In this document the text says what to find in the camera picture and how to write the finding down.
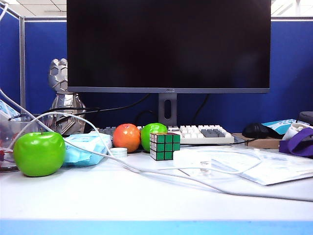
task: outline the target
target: cardboard box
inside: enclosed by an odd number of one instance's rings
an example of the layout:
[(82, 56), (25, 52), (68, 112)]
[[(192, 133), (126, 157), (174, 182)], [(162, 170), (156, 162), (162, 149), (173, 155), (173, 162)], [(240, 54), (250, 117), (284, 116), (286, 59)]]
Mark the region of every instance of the cardboard box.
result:
[[(241, 133), (233, 133), (234, 137), (238, 137), (243, 141), (253, 140), (253, 138), (244, 137)], [(275, 139), (271, 137), (267, 137), (266, 139), (257, 139), (254, 141), (249, 141), (245, 143), (245, 145), (255, 148), (263, 148), (263, 149), (278, 149), (279, 148), (279, 141), (281, 139)]]

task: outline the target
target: face mask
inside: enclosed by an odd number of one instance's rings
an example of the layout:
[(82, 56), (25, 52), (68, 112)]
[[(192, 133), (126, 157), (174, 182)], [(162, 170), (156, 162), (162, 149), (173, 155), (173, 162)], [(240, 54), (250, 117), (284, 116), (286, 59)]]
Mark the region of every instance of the face mask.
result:
[[(100, 136), (108, 148), (112, 148), (112, 136), (102, 133), (100, 133)], [(99, 135), (94, 132), (88, 134), (74, 134), (65, 138), (65, 140), (86, 150), (107, 154), (108, 150), (103, 145), (101, 139)], [(66, 143), (66, 149), (66, 156), (63, 165), (96, 165), (103, 159), (103, 156), (83, 151), (68, 143)]]

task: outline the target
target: tape roll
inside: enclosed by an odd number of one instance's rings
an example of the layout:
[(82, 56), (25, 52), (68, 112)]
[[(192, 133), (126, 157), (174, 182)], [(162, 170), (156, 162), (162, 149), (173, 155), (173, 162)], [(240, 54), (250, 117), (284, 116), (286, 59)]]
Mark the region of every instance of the tape roll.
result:
[(116, 158), (127, 157), (127, 148), (111, 148), (110, 151)]

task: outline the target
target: ceiling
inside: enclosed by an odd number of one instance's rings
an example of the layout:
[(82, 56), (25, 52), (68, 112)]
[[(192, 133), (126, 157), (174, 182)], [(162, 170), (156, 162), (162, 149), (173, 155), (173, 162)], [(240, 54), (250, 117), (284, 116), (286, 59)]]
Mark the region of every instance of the ceiling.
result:
[(3, 0), (20, 16), (66, 16), (67, 0)]

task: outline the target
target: cubicle partition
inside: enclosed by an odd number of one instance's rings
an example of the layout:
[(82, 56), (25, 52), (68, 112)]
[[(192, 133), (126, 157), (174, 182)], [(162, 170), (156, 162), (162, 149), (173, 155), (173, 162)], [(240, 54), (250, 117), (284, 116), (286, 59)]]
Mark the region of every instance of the cubicle partition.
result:
[[(67, 56), (66, 21), (25, 18), (24, 29), (26, 108), (32, 113), (41, 113), (50, 108), (55, 97), (55, 92), (47, 81), (50, 62), (54, 58)], [(230, 132), (241, 132), (250, 122), (297, 118), (300, 111), (313, 109), (313, 22), (310, 19), (273, 20), (271, 30), (270, 92), (211, 94), (195, 117), (194, 124), (219, 124)], [(18, 39), (14, 40), (14, 46), (10, 48), (16, 53)], [(12, 65), (5, 57), (1, 57), (1, 62)], [(18, 96), (18, 90), (14, 91), (12, 95)], [(80, 96), (86, 106), (106, 109), (126, 106), (136, 102), (144, 94), (85, 93)], [(179, 94), (178, 125), (192, 124), (194, 114), (204, 99), (205, 94)], [(129, 109), (88, 118), (99, 127), (116, 126), (125, 122), (136, 125), (155, 122), (157, 95), (152, 94)]]
[(0, 87), (18, 103), (21, 100), (19, 24), (19, 16), (10, 10), (0, 22)]

